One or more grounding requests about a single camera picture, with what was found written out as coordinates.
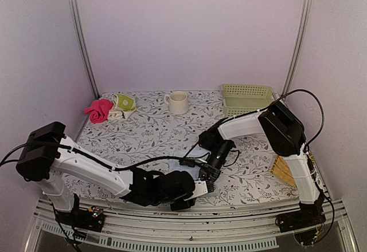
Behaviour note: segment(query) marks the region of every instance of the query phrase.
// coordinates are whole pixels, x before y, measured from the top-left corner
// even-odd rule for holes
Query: green plastic basket
[[[223,105],[226,117],[264,108],[272,102],[269,86],[223,84]]]

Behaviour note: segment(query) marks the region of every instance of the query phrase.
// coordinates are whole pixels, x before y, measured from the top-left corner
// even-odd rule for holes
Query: vent grille
[[[50,222],[43,222],[42,229],[49,233],[53,233],[64,237],[63,232],[57,224]],[[72,237],[72,230],[64,226],[64,230],[69,237]],[[134,241],[124,241],[119,238],[100,236],[99,241],[89,242],[91,245],[99,245],[113,248],[115,250],[123,250],[128,252],[242,252],[242,251],[263,251],[272,248],[278,248],[276,238],[261,239],[258,241],[224,243],[215,245],[166,245],[156,243],[143,243]]]

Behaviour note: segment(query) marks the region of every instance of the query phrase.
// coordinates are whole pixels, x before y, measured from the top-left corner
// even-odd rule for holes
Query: white mug
[[[173,92],[165,94],[164,102],[169,106],[174,115],[183,115],[189,110],[188,95],[185,92]]]

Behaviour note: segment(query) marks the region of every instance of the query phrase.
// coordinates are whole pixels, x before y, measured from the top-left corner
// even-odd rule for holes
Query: wall
[[[367,251],[367,0],[313,0],[292,88],[314,92],[325,109],[325,128],[311,145],[334,199],[342,198]],[[290,107],[307,136],[321,118],[314,101],[294,95]]]
[[[101,92],[270,85],[280,92],[303,0],[78,0]]]
[[[55,120],[74,136],[93,98],[68,0],[0,0],[0,14],[0,156]],[[39,194],[14,164],[0,169],[1,252],[21,251]]]

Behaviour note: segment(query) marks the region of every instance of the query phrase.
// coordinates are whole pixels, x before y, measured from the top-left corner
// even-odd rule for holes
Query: floral tablecloth
[[[112,162],[130,165],[142,160],[174,155],[189,149],[198,135],[223,117],[221,92],[188,92],[190,109],[182,116],[172,115],[163,102],[163,91],[131,92],[137,110],[127,121],[105,121],[85,126],[78,143],[85,149]],[[111,99],[113,93],[102,95]],[[216,181],[217,195],[198,198],[197,206],[228,206],[263,203],[298,196],[295,188],[270,173],[275,158],[264,135],[252,135],[235,140],[241,155],[237,162],[222,169]],[[228,156],[227,163],[236,154]],[[169,161],[141,166],[146,170],[169,171]],[[70,175],[64,180],[71,190],[82,197],[120,201],[108,191]]]

